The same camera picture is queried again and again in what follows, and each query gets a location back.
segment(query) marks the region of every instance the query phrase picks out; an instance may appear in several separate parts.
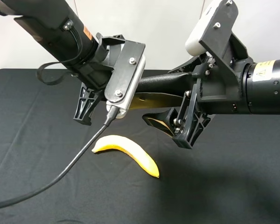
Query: white wall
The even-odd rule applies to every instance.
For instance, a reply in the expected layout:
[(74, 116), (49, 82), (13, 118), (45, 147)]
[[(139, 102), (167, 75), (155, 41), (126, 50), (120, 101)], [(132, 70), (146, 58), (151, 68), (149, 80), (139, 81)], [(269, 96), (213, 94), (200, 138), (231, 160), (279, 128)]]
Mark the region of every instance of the white wall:
[[(92, 33), (144, 42), (147, 69), (171, 69), (189, 55), (184, 43), (211, 0), (67, 0)], [(280, 58), (280, 0), (235, 0), (233, 32), (255, 61)], [(11, 16), (0, 16), (0, 69), (55, 61)]]

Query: banana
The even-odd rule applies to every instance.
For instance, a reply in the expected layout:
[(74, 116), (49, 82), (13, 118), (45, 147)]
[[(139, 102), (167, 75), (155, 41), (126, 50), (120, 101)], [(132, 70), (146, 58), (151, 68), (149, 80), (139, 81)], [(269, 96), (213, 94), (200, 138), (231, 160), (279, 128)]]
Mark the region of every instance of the banana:
[(92, 151), (102, 152), (108, 149), (117, 149), (132, 157), (148, 174), (159, 178), (159, 169), (154, 160), (132, 140), (119, 135), (108, 135), (100, 138)]

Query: warning label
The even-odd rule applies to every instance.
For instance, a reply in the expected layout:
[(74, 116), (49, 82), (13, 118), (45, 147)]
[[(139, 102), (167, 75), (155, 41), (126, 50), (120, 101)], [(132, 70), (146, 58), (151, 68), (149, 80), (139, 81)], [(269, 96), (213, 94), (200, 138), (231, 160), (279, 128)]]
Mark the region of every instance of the warning label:
[(86, 26), (84, 26), (84, 33), (85, 33), (85, 35), (90, 39), (90, 40), (92, 40), (92, 35), (91, 35), (91, 32), (89, 32), (89, 30), (87, 29), (87, 27)]
[(267, 81), (273, 76), (273, 66), (276, 60), (260, 62), (255, 66), (252, 81)]

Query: wire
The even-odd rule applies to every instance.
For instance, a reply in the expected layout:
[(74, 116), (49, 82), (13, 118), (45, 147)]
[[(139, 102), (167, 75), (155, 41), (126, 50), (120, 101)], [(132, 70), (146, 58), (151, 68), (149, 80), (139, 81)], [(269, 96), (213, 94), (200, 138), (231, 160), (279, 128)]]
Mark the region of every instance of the wire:
[(64, 77), (66, 75), (66, 73), (64, 73), (62, 76), (60, 76), (58, 79), (54, 80), (54, 81), (50, 81), (50, 82), (46, 82), (43, 80), (42, 78), (42, 73), (43, 73), (43, 70), (48, 67), (48, 66), (51, 66), (53, 64), (59, 64), (59, 63), (69, 63), (69, 62), (73, 62), (75, 60), (77, 60), (81, 54), (82, 54), (82, 50), (83, 50), (83, 43), (82, 43), (82, 39), (81, 39), (81, 36), (79, 35), (79, 33), (77, 32), (77, 30), (72, 27), (69, 32), (72, 34), (72, 36), (74, 37), (75, 39), (75, 42), (77, 44), (77, 49), (78, 49), (78, 54), (77, 56), (75, 56), (74, 58), (72, 59), (69, 59), (69, 60), (65, 60), (65, 61), (60, 61), (60, 62), (50, 62), (50, 63), (45, 63), (43, 65), (41, 65), (37, 71), (36, 71), (36, 77), (38, 78), (38, 80), (40, 80), (41, 82), (45, 83), (46, 85), (56, 85), (56, 84), (59, 84), (61, 83), (63, 80), (64, 80)]
[(54, 179), (51, 183), (47, 184), (44, 187), (31, 191), (30, 193), (24, 194), (22, 196), (15, 197), (13, 199), (9, 199), (3, 202), (0, 202), (0, 209), (23, 202), (28, 200), (48, 188), (52, 187), (56, 183), (58, 183), (69, 171), (70, 169), (78, 162), (78, 160), (82, 157), (82, 155), (87, 151), (89, 146), (107, 129), (107, 127), (111, 124), (112, 121), (116, 119), (119, 108), (115, 106), (111, 106), (110, 111), (107, 114), (106, 121), (104, 125), (99, 129), (99, 131), (87, 142), (87, 144), (80, 150), (80, 152), (74, 157), (74, 159), (67, 165), (67, 167)]

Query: bolt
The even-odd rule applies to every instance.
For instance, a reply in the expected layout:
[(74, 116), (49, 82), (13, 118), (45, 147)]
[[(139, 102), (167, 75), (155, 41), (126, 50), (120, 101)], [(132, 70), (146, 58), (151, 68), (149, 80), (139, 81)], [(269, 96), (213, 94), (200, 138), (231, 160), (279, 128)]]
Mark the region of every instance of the bolt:
[(192, 90), (186, 91), (186, 96), (187, 96), (188, 98), (191, 97), (191, 94), (192, 94)]
[(130, 58), (130, 64), (136, 64), (135, 58), (133, 58), (133, 57)]
[(226, 2), (226, 5), (227, 6), (230, 6), (232, 4), (232, 0), (228, 0), (227, 2)]
[(182, 125), (182, 120), (177, 120), (177, 118), (174, 118), (173, 124), (174, 124), (175, 126), (180, 126), (180, 125)]
[(115, 95), (116, 95), (117, 97), (122, 97), (122, 92), (121, 92), (120, 90), (116, 90), (116, 91), (115, 91)]
[(219, 22), (216, 22), (215, 25), (214, 25), (214, 28), (219, 29), (220, 27), (221, 27), (221, 24)]

